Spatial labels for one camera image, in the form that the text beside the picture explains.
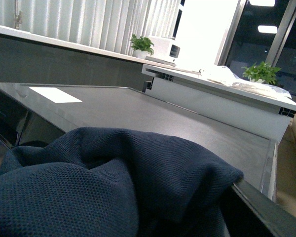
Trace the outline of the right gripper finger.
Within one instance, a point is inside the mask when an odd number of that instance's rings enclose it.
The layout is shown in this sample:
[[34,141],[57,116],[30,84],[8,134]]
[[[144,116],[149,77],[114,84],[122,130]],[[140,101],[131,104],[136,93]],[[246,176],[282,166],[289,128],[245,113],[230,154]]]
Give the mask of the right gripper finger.
[[226,190],[226,228],[230,237],[296,237],[296,217],[238,181]]

